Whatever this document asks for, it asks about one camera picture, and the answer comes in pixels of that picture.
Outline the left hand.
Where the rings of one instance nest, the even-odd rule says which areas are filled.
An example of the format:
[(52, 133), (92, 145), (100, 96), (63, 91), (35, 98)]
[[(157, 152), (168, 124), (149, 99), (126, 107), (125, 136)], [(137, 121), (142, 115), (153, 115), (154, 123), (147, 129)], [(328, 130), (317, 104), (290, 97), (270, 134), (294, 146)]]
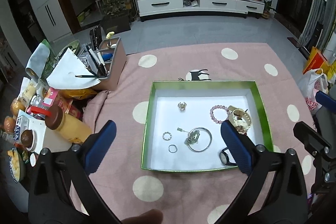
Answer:
[(163, 213), (160, 210), (152, 209), (139, 216), (123, 219), (122, 224), (161, 224)]

